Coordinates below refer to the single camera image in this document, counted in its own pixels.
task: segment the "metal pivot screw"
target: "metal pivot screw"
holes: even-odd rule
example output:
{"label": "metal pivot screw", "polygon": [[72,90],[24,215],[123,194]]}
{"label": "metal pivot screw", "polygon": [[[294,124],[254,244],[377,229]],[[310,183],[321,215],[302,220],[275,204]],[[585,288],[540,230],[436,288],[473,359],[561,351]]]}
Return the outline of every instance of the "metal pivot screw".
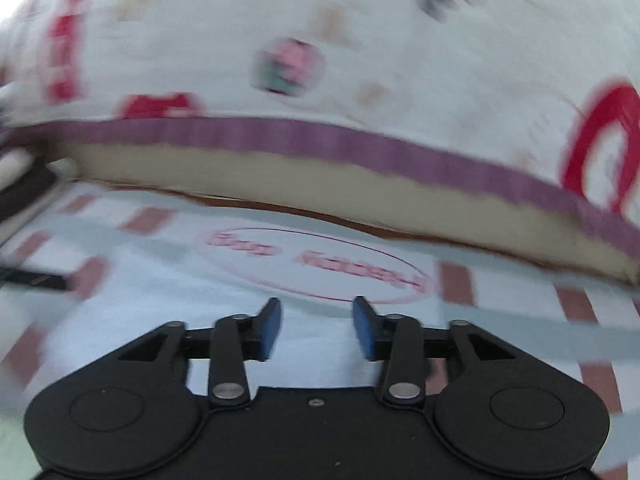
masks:
{"label": "metal pivot screw", "polygon": [[220,383],[213,387],[212,393],[219,399],[233,400],[244,394],[244,388],[238,383]]}
{"label": "metal pivot screw", "polygon": [[413,383],[396,383],[389,387],[389,394],[395,399],[409,400],[420,395],[420,386]]}

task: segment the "red oval logo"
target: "red oval logo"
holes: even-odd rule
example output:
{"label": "red oval logo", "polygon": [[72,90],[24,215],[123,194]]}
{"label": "red oval logo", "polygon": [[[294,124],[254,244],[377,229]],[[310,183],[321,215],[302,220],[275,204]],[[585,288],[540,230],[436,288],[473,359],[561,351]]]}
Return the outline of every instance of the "red oval logo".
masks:
{"label": "red oval logo", "polygon": [[236,278],[330,301],[365,296],[371,303],[411,303],[433,293],[433,279],[385,251],[331,236],[279,228],[219,230],[198,252]]}

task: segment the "red stripe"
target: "red stripe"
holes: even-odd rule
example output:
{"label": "red stripe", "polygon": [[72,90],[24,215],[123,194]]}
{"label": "red stripe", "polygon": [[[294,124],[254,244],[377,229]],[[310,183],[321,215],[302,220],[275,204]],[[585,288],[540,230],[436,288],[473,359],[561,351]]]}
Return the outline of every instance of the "red stripe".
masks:
{"label": "red stripe", "polygon": [[60,213],[79,213],[84,208],[86,208],[89,204],[92,204],[98,199],[97,195],[78,195],[71,202],[66,204],[62,209],[60,209]]}
{"label": "red stripe", "polygon": [[171,209],[145,207],[138,215],[120,227],[129,233],[149,236],[164,226],[175,214]]}
{"label": "red stripe", "polygon": [[476,306],[469,269],[450,262],[440,262],[442,299],[449,303]]}
{"label": "red stripe", "polygon": [[44,231],[38,231],[24,240],[20,244],[20,247],[18,247],[14,251],[14,254],[12,254],[12,256],[22,263],[33,256],[36,252],[38,252],[40,248],[49,240],[51,240],[50,234]]}
{"label": "red stripe", "polygon": [[598,322],[586,292],[580,288],[556,285],[556,294],[569,321]]}
{"label": "red stripe", "polygon": [[74,295],[84,301],[93,297],[109,270],[109,263],[102,256],[89,258],[70,277]]}
{"label": "red stripe", "polygon": [[611,415],[622,413],[616,374],[611,363],[580,364],[582,382],[602,399]]}
{"label": "red stripe", "polygon": [[40,368],[40,348],[44,336],[33,325],[20,336],[4,358],[20,384],[24,387],[31,382]]}
{"label": "red stripe", "polygon": [[601,480],[628,480],[628,466],[625,464],[605,472],[598,472],[598,476]]}
{"label": "red stripe", "polygon": [[431,373],[427,377],[426,390],[428,395],[437,395],[449,384],[446,360],[442,358],[429,359]]}

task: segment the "white fabric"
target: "white fabric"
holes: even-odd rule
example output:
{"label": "white fabric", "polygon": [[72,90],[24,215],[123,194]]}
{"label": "white fabric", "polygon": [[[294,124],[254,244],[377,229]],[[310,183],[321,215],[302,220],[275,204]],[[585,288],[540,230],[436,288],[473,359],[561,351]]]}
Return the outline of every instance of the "white fabric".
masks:
{"label": "white fabric", "polygon": [[[343,124],[559,185],[593,91],[612,78],[640,84],[640,0],[445,1],[436,20],[423,0],[31,0],[11,25],[13,124],[110,120],[129,96],[184,93],[207,116]],[[254,88],[258,53],[277,38],[324,59],[297,97]],[[48,102],[47,84],[70,66],[78,97]],[[612,194],[621,131],[587,170],[598,205]],[[640,224],[633,193],[624,213]]]}
{"label": "white fabric", "polygon": [[[119,225],[86,214],[96,211],[95,202],[102,200],[117,211]],[[391,292],[401,301],[377,304],[381,314],[401,312],[434,327],[444,327],[451,319],[468,319],[577,380],[584,380],[584,365],[602,369],[610,365],[622,413],[612,414],[611,434],[596,470],[626,463],[640,452],[640,340],[638,332],[632,331],[640,326],[620,328],[616,324],[633,303],[629,291],[607,283],[549,274],[471,251],[380,240],[313,219],[207,208],[175,197],[114,192],[87,184],[73,186],[54,207],[12,238],[1,253],[12,254],[37,233],[50,238],[27,259],[27,267],[66,273],[73,267],[87,269],[85,263],[96,258],[102,258],[106,265],[99,276],[93,273],[98,282],[82,302],[59,296],[52,303],[50,295],[37,291],[12,296],[12,301],[28,307],[28,314],[41,326],[43,318],[53,312],[58,315],[56,323],[47,323],[50,332],[42,366],[26,387],[25,398],[164,322],[178,319],[187,322],[188,328],[204,328],[229,314],[254,314],[270,296],[281,298],[284,323],[270,361],[246,364],[252,391],[259,385],[372,384],[378,367],[362,359],[348,301],[327,297],[362,293],[389,300],[385,294]],[[299,258],[308,250],[324,254],[324,260],[320,256]],[[345,276],[334,265],[346,264],[346,260],[368,264],[374,274],[367,277],[347,272]],[[438,266],[447,260],[466,268],[475,307],[446,300],[446,289],[465,286],[438,277]],[[381,279],[383,269],[412,278],[407,266],[433,278],[436,287],[428,294],[407,298],[412,286]],[[84,278],[92,277],[90,272],[78,272],[80,280],[83,274]],[[559,300],[549,293],[553,283],[585,290],[593,301],[596,319],[562,319]],[[606,295],[600,293],[604,290],[612,297],[610,312],[604,305]],[[523,303],[526,308],[509,308],[508,302]],[[194,364],[188,383],[194,392],[204,392],[206,367],[206,362]]]}
{"label": "white fabric", "polygon": [[6,295],[0,296],[0,362],[31,324],[25,312]]}
{"label": "white fabric", "polygon": [[5,478],[30,480],[40,472],[24,436],[22,421],[0,413],[0,464]]}

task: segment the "purple fabric trim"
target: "purple fabric trim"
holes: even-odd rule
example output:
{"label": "purple fabric trim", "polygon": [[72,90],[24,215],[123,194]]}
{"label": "purple fabric trim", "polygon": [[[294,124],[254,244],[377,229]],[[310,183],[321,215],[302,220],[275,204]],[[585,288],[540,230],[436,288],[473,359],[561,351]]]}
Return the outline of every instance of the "purple fabric trim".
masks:
{"label": "purple fabric trim", "polygon": [[638,228],[560,187],[482,160],[341,126],[260,118],[130,119],[38,124],[19,128],[14,136],[22,142],[53,137],[102,144],[170,144],[348,162],[422,184],[493,194],[510,203],[575,214],[587,236],[600,238],[640,262]]}

